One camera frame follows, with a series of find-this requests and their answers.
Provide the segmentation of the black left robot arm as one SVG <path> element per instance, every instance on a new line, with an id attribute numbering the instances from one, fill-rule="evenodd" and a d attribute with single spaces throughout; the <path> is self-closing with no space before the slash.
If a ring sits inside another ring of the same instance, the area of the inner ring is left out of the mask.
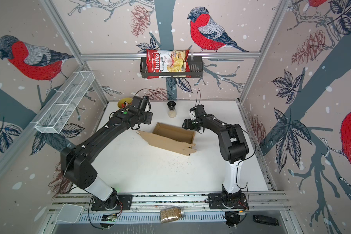
<path id="1" fill-rule="evenodd" d="M 60 154 L 60 165 L 63 177 L 80 189 L 87 191 L 105 204 L 115 206 L 118 202 L 117 191 L 107 185 L 99 176 L 92 163 L 111 141 L 135 125 L 152 121 L 153 113 L 147 96 L 135 97 L 130 105 L 114 112 L 90 138 L 75 146 L 66 147 Z"/>

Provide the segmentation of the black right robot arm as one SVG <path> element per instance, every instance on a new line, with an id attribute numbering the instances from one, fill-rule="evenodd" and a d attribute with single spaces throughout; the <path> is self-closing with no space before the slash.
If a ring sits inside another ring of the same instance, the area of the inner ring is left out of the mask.
<path id="1" fill-rule="evenodd" d="M 228 124 L 207 114 L 203 105 L 190 110 L 190 118 L 184 120 L 182 128 L 203 133 L 206 129 L 218 136 L 219 150 L 222 158 L 228 162 L 226 175 L 222 184 L 222 193 L 232 195 L 242 187 L 239 185 L 243 161 L 249 153 L 249 146 L 239 124 Z"/>

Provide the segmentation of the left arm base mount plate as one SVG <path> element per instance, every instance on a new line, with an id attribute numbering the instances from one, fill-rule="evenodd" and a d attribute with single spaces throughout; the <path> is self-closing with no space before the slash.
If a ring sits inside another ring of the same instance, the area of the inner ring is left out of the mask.
<path id="1" fill-rule="evenodd" d="M 92 211 L 128 211 L 131 208 L 133 195 L 118 194 L 111 195 L 107 201 L 93 197 L 91 202 Z"/>

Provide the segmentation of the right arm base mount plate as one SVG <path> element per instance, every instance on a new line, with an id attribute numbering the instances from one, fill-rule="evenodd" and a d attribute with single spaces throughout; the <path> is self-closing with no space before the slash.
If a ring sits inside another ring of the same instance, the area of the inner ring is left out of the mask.
<path id="1" fill-rule="evenodd" d="M 234 194 L 208 194 L 205 202 L 209 205 L 211 210 L 222 210 L 222 209 L 248 209 L 248 199 L 246 195 L 241 191 Z"/>

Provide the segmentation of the brown cardboard box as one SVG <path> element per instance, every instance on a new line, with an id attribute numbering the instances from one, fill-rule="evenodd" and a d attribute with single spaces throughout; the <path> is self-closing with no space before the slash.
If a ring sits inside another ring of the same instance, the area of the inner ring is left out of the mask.
<path id="1" fill-rule="evenodd" d="M 154 130 L 149 133 L 138 130 L 137 133 L 151 146 L 178 153 L 184 156 L 190 156 L 197 150 L 193 147 L 195 132 L 185 130 L 181 127 L 157 123 Z"/>

